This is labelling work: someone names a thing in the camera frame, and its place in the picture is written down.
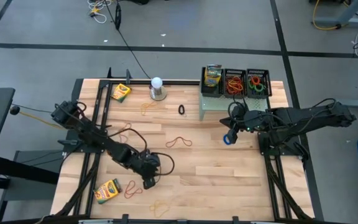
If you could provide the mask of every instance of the yellow crayon pack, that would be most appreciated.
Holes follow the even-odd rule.
[[[121,193],[121,186],[118,183],[117,179],[109,180],[106,183],[102,184],[98,190],[94,190],[94,196],[96,197],[99,204],[103,204],[113,197]]]
[[[116,89],[114,90],[114,93],[112,95],[112,98],[122,103],[128,94],[131,93],[131,88],[125,86],[124,84],[118,84]]]
[[[216,86],[222,77],[222,65],[207,65],[204,73],[204,85],[209,87]]]

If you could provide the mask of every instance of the black hair tie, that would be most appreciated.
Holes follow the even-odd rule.
[[[184,115],[185,114],[185,106],[180,105],[179,109],[178,109],[178,112],[179,112],[180,115]]]

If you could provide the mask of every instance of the yellow cable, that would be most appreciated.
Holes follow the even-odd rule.
[[[315,5],[314,10],[313,10],[313,25],[314,25],[314,27],[319,29],[319,30],[336,30],[337,29],[336,26],[334,26],[334,27],[319,27],[319,26],[316,25],[316,21],[314,20],[314,18],[316,17],[316,10],[317,10],[317,6],[318,6],[319,2],[320,2],[320,0],[317,0],[316,5]]]
[[[21,112],[21,111],[20,111],[19,113],[20,113],[20,114],[23,114],[24,116],[28,116],[29,118],[34,118],[34,119],[36,119],[37,121],[41,121],[41,122],[43,122],[44,124],[47,124],[47,125],[52,126],[52,127],[54,127],[54,128],[58,128],[58,129],[64,130],[64,128],[60,127],[60,126],[57,125],[57,124],[49,123],[48,121],[44,121],[43,119],[38,118],[38,117],[36,117],[36,116],[33,116],[33,115],[31,115],[31,114],[28,114],[28,113],[25,113],[25,112]]]

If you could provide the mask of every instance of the rubber band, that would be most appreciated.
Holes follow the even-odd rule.
[[[231,145],[230,141],[229,141],[229,137],[227,136],[227,134],[225,134],[223,136],[223,142],[227,145]]]
[[[180,115],[184,115],[185,114],[185,106],[179,105],[178,113]]]
[[[263,91],[265,89],[265,86],[261,83],[259,83],[259,85],[256,85],[254,87],[254,90],[257,91],[258,93],[260,93],[261,91]]]
[[[135,194],[141,194],[141,193],[143,193],[143,190],[142,190],[141,188],[138,188],[138,189],[136,189],[134,192],[130,193],[129,191],[132,190],[134,187],[136,187],[136,183],[135,183],[133,180],[129,181],[129,183],[128,183],[128,185],[127,185],[127,188],[125,189],[125,193],[124,193],[124,197],[125,197],[126,199],[130,199],[130,198],[133,197]]]
[[[252,77],[251,82],[252,82],[252,84],[254,84],[256,86],[256,85],[258,85],[260,83],[260,78],[259,77]]]
[[[123,128],[121,128],[120,130],[118,130],[118,131],[122,131],[124,129],[131,128],[131,127],[132,127],[131,123],[126,123],[125,126]],[[128,141],[128,137],[123,133],[119,133],[119,142],[120,143],[126,143],[127,141]]]
[[[179,136],[179,137],[175,138],[174,140],[165,143],[165,147],[172,147],[172,146],[174,146],[174,145],[177,143],[177,140],[178,140],[178,139],[181,139],[182,142],[183,142],[186,146],[192,146],[192,145],[193,145],[193,142],[192,142],[192,141],[186,140],[186,139],[184,139],[184,138],[182,138],[182,137]]]
[[[242,80],[239,77],[228,78],[226,81],[226,91],[230,95],[240,94],[241,91],[244,89]]]
[[[157,209],[159,207],[161,207],[161,206],[164,206],[164,205],[167,206],[167,209],[165,209],[160,215],[156,215]],[[165,202],[161,202],[159,200],[156,200],[153,205],[150,205],[149,208],[150,208],[151,212],[154,212],[154,218],[161,218],[165,213],[167,213],[171,209],[171,206],[169,204],[165,203]]]
[[[146,115],[146,111],[147,111],[147,108],[151,107],[151,106],[157,106],[158,103],[156,101],[153,101],[151,103],[144,103],[142,104],[142,106],[140,107],[140,113],[142,116],[145,116]]]

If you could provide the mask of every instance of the white cable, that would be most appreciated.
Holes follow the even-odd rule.
[[[104,3],[104,0],[94,0],[94,2],[90,2],[90,0],[86,0],[86,2],[88,3],[89,9],[91,9],[92,11],[94,9],[97,9],[98,11],[100,11],[104,8],[104,6],[109,6],[112,4],[112,0],[106,0],[107,4]],[[96,16],[104,17],[104,21],[99,21],[96,18]],[[95,11],[94,11],[93,19],[99,24],[104,24],[107,21],[107,17],[105,15],[103,15],[102,13],[99,13],[99,12],[95,12]]]
[[[103,21],[103,22],[99,21],[99,20],[96,18],[96,16],[103,16],[103,17],[104,17],[104,21]],[[97,13],[97,12],[95,12],[93,19],[95,19],[95,21],[98,22],[98,23],[100,23],[100,24],[104,24],[104,23],[107,21],[107,17],[106,17],[105,15],[100,14],[100,13]]]
[[[94,9],[96,7],[96,9],[102,9],[104,8],[104,6],[109,6],[111,5],[111,0],[106,0],[107,4],[104,4],[104,1],[101,0],[95,0],[94,2],[90,2],[90,0],[86,0],[86,2],[88,3],[88,7],[89,9]]]
[[[353,46],[356,46],[356,44],[358,43],[357,38],[358,38],[358,32],[356,37],[354,38],[354,42],[352,42]],[[358,56],[358,48],[354,49],[354,53],[356,54],[356,56]]]

